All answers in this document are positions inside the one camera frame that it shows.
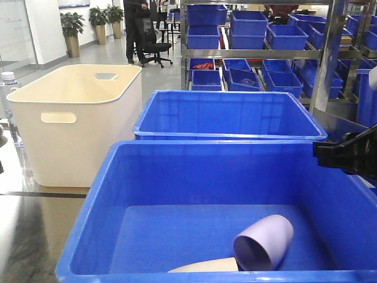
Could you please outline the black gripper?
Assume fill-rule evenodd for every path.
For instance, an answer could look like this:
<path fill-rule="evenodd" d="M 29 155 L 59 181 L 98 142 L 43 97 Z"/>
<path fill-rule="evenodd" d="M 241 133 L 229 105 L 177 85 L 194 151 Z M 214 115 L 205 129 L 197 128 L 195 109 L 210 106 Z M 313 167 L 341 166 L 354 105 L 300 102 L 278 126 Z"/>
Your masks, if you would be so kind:
<path fill-rule="evenodd" d="M 341 144 L 313 142 L 313 157 L 322 167 L 343 168 L 348 175 L 376 179 L 376 124 L 363 132 L 350 132 L 342 136 L 350 142 L 346 149 Z"/>

